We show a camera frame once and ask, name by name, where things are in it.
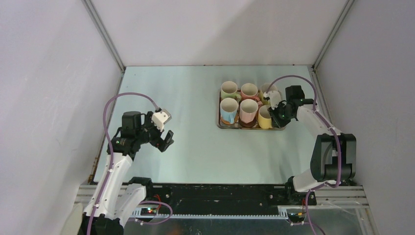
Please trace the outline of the yellow mug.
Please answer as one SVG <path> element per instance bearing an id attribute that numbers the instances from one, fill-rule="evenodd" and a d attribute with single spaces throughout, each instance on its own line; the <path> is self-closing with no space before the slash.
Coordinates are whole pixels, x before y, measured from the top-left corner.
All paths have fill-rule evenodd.
<path id="1" fill-rule="evenodd" d="M 270 105 L 262 105 L 257 114 L 257 122 L 261 129 L 271 129 L 272 128 L 272 118 L 268 111 Z"/>

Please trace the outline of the dark wood coaster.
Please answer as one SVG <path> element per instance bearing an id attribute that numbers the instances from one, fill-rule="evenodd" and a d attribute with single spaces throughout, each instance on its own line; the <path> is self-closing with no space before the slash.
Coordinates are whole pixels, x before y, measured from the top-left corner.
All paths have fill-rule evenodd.
<path id="1" fill-rule="evenodd" d="M 238 121 L 239 125 L 242 126 L 243 128 L 255 128 L 257 125 L 257 121 L 253 120 L 251 122 L 245 123 L 242 120 Z"/>

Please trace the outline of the pink cup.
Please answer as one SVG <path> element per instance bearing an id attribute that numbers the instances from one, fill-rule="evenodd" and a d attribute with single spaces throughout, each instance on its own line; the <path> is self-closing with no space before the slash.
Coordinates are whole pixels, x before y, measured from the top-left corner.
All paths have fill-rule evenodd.
<path id="1" fill-rule="evenodd" d="M 239 118 L 243 123 L 255 121 L 259 108 L 262 106 L 261 101 L 254 99 L 244 99 L 239 105 Z"/>
<path id="2" fill-rule="evenodd" d="M 240 89 L 241 100 L 252 99 L 256 102 L 260 101 L 258 96 L 258 87 L 253 83 L 246 83 Z"/>

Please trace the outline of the blue mug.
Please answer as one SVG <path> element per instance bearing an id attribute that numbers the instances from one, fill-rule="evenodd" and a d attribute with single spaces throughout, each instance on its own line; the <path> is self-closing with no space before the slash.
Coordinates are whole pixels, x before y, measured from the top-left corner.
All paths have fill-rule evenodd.
<path id="1" fill-rule="evenodd" d="M 220 117 L 226 121 L 236 120 L 239 103 L 233 98 L 225 98 L 220 102 Z"/>

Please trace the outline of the light wood coaster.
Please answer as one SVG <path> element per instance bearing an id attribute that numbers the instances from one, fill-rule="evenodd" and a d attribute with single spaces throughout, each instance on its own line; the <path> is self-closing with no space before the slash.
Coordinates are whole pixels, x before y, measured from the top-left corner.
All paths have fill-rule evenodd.
<path id="1" fill-rule="evenodd" d="M 224 119 L 222 119 L 222 118 L 220 118 L 220 121 L 221 121 L 224 125 L 234 125 L 234 124 L 236 123 L 236 120 L 234 120 L 233 122 L 229 122 L 229 121 L 226 121 L 226 120 L 224 120 Z"/>

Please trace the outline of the green cup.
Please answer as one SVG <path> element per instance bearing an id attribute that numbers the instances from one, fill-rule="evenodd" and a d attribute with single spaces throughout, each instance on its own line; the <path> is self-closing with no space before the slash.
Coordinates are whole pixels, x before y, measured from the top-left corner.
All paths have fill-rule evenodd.
<path id="1" fill-rule="evenodd" d="M 220 88 L 221 100 L 225 98 L 233 98 L 237 102 L 241 101 L 241 95 L 238 93 L 238 85 L 233 81 L 225 81 Z"/>

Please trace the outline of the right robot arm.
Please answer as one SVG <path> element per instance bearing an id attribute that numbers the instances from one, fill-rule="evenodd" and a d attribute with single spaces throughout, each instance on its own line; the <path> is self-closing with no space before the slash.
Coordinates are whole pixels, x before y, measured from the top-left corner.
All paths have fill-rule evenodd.
<path id="1" fill-rule="evenodd" d="M 277 91 L 265 92 L 263 97 L 269 101 L 268 112 L 272 126 L 283 128 L 292 120 L 302 123 L 315 138 L 310 168 L 292 177 L 292 187 L 285 190 L 285 200 L 292 205 L 304 199 L 304 192 L 316 190 L 320 186 L 337 187 L 344 180 L 351 180 L 356 174 L 356 145 L 353 134 L 345 134 L 317 109 L 312 98 L 306 98 L 301 86 L 285 89 L 282 99 Z"/>

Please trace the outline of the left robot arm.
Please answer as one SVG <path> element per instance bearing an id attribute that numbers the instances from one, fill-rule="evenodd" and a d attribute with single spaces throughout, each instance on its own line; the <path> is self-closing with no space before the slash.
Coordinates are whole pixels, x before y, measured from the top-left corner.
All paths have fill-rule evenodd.
<path id="1" fill-rule="evenodd" d="M 171 120 L 165 109 L 146 114 L 138 111 L 125 112 L 121 126 L 109 141 L 105 172 L 95 192 L 83 210 L 80 235 L 121 235 L 132 212 L 140 202 L 149 204 L 155 191 L 146 183 L 131 182 L 126 192 L 119 196 L 124 177 L 131 167 L 136 153 L 143 144 L 150 144 L 164 152 L 174 141 L 173 132 L 161 137 L 165 124 Z"/>

